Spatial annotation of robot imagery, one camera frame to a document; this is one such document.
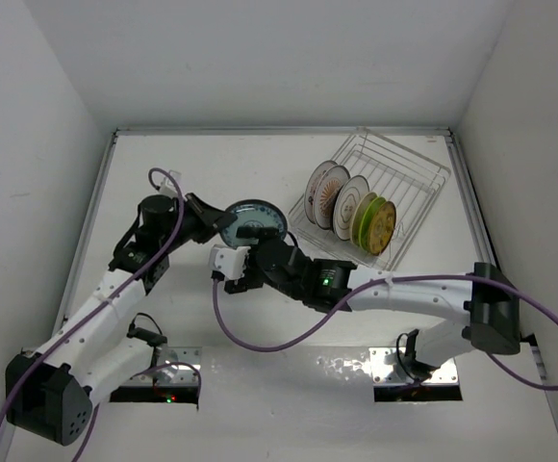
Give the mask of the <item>blue patterned plate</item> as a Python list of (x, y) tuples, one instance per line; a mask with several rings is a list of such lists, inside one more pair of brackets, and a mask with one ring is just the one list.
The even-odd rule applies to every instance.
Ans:
[(288, 223), (283, 212), (275, 205), (261, 199), (245, 199), (235, 202), (225, 209), (235, 213), (237, 220), (220, 232), (222, 241), (230, 247), (256, 245), (259, 241), (246, 241), (237, 238), (240, 226), (276, 227), (280, 231), (277, 236), (284, 239), (288, 234)]

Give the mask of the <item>white plate red green text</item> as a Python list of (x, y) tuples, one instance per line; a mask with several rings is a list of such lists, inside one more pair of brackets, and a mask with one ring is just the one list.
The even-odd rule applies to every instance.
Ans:
[(337, 163), (332, 160), (326, 160), (319, 164), (311, 174), (307, 186), (304, 192), (304, 211), (305, 215), (309, 222), (315, 223), (314, 218), (314, 198), (317, 191), (317, 187), (324, 177), (324, 175), (328, 172), (328, 170), (332, 167), (335, 167)]

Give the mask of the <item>white plate orange sunburst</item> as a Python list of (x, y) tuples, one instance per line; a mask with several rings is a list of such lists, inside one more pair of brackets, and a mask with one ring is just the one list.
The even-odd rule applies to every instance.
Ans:
[(314, 218), (319, 228), (331, 228), (336, 199), (349, 178), (350, 173), (344, 166), (335, 166), (321, 179), (314, 198)]

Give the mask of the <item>cream beige plate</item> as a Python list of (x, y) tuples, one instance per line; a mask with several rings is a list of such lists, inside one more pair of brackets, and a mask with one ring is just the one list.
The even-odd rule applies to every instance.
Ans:
[(360, 226), (369, 204), (378, 197), (376, 192), (367, 192), (360, 200), (350, 221), (350, 241), (360, 246)]

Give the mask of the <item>yellow patterned plate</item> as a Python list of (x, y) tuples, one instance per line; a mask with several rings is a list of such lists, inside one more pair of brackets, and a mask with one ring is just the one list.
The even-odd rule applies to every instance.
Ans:
[(380, 205), (373, 215), (367, 233), (367, 251), (381, 254), (389, 245), (396, 224), (396, 209), (391, 201)]

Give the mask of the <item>lime green plate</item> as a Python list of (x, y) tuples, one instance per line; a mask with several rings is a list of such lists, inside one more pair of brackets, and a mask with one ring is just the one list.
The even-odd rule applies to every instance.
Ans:
[(378, 196), (374, 198), (366, 207), (365, 213), (359, 227), (359, 246), (362, 250), (368, 251), (368, 230), (371, 221), (377, 210), (387, 201), (386, 198)]

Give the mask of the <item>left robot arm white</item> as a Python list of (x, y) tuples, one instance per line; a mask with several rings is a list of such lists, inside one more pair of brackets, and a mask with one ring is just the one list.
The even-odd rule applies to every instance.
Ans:
[(72, 444), (97, 402), (137, 367), (151, 366), (165, 342), (137, 330), (103, 351), (121, 321), (163, 277), (170, 253), (187, 242), (206, 243), (236, 219), (193, 193), (183, 200), (145, 197), (89, 298), (49, 341), (30, 356), (17, 354), (6, 367), (8, 423), (62, 446)]

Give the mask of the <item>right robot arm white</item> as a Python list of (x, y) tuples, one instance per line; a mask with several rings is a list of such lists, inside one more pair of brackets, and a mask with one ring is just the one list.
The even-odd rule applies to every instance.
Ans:
[(477, 262), (466, 274), (394, 275), (350, 261), (312, 259), (271, 228), (250, 228), (253, 245), (213, 247), (209, 266), (228, 294), (264, 286), (320, 313), (389, 310), (439, 319), (399, 334), (399, 372), (422, 382), (448, 359), (473, 350), (520, 352), (520, 301), (499, 268)]

